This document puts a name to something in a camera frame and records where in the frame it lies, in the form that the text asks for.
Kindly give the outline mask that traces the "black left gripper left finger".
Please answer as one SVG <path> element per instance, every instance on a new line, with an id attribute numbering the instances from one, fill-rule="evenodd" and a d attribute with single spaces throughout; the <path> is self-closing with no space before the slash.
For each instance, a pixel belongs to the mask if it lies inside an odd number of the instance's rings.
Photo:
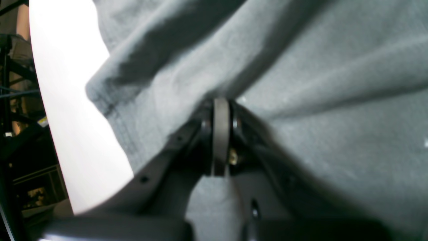
<path id="1" fill-rule="evenodd" d="M 99 206 L 49 224 L 42 241 L 192 241 L 185 220 L 200 178 L 212 174 L 214 102 L 191 115 L 147 165 Z"/>

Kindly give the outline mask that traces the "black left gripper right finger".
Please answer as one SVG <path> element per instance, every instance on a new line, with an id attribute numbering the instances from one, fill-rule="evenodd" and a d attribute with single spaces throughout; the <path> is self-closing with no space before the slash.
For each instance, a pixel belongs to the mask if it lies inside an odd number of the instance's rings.
<path id="1" fill-rule="evenodd" d="M 243 241 L 392 240 L 380 221 L 317 190 L 244 107 L 229 107 L 229 174 L 244 212 Z"/>

